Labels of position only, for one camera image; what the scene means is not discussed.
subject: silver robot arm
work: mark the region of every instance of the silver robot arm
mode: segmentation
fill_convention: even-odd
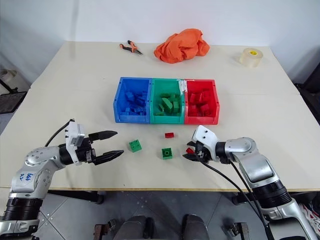
[[[317,240],[296,200],[290,197],[269,160],[259,153],[253,139],[241,137],[220,142],[212,131],[200,125],[192,141],[196,154],[209,151],[215,162],[227,164],[232,161],[239,164],[245,181],[260,203],[262,214],[269,221],[275,240],[291,236]]]
[[[0,239],[36,240],[31,235],[38,230],[40,207],[54,173],[73,163],[99,165],[117,158],[123,150],[96,156],[95,149],[91,147],[93,141],[116,134],[115,131],[102,131],[85,138],[84,127],[71,120],[65,128],[65,144],[39,147],[29,152],[22,168],[12,179],[6,210],[0,219]]]

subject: white table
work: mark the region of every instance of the white table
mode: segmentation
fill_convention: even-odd
[[[55,173],[52,189],[233,191],[223,178],[182,157],[195,125],[115,123],[113,99],[121,76],[215,79],[220,102],[218,125],[207,126],[225,141],[251,137],[290,191],[319,191],[320,127],[268,47],[257,68],[234,59],[243,46],[212,46],[205,57],[167,64],[152,57],[154,44],[139,44],[144,56],[117,43],[66,42],[31,86],[0,136],[0,187],[9,187],[24,156],[43,146],[68,119],[84,124],[87,134],[119,134],[92,146],[97,155],[124,149],[119,158],[94,166],[69,165]],[[175,138],[165,139],[165,132]],[[142,150],[132,153],[129,142]],[[51,143],[65,141],[63,133]],[[162,160],[161,149],[174,158]],[[233,168],[211,163],[241,188]]]

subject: orange cloth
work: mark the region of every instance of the orange cloth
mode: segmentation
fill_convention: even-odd
[[[154,50],[154,55],[169,64],[192,59],[194,56],[204,56],[210,46],[202,39],[199,29],[188,28],[179,34],[170,36]]]

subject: black cable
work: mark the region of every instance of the black cable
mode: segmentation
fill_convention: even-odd
[[[74,122],[75,120],[74,119],[70,119],[65,125],[63,125],[62,127],[60,127],[58,129],[58,131],[56,131],[50,138],[49,140],[46,142],[46,144],[44,145],[45,147],[48,147],[48,145],[50,144],[50,142],[52,141],[52,139],[55,138],[55,136],[57,136],[58,133],[60,133],[63,129],[65,129],[70,122]]]
[[[230,164],[232,165],[232,167],[234,168],[234,170],[236,171],[236,173],[238,174],[239,178],[241,179],[241,181],[243,182],[243,184],[245,185],[246,189],[249,192],[250,197],[253,199],[254,205],[256,206],[256,209],[259,212],[260,215],[260,219],[263,222],[263,225],[266,226],[266,222],[265,222],[265,218],[264,215],[262,214],[261,211],[261,207],[259,206],[256,197],[253,195],[252,191],[250,190],[250,187],[248,186],[247,182],[244,180],[244,178],[242,177],[241,173],[239,172],[238,168],[236,167],[236,165],[230,161]]]
[[[264,223],[264,221],[260,218],[260,216],[259,216],[257,210],[255,209],[255,207],[251,204],[251,202],[250,202],[249,198],[247,197],[247,195],[244,193],[244,191],[241,190],[241,188],[240,188],[237,184],[235,184],[230,178],[228,178],[226,175],[224,175],[224,174],[223,174],[222,172],[220,172],[218,169],[215,169],[214,167],[212,167],[212,166],[206,164],[204,161],[202,161],[202,160],[200,159],[200,157],[198,156],[197,153],[195,153],[194,155],[196,156],[197,160],[198,160],[200,163],[202,163],[203,165],[205,165],[207,168],[215,171],[217,174],[219,174],[220,176],[224,177],[228,182],[230,182],[233,186],[235,186],[236,189],[238,189],[238,191],[243,194],[244,198],[247,200],[248,204],[251,206],[251,208],[253,209],[253,211],[255,212],[255,214],[258,216],[258,218]]]

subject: tape roll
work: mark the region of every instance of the tape roll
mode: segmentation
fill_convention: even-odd
[[[255,48],[246,48],[239,59],[239,62],[249,68],[255,68],[260,63],[264,54],[262,51]]]

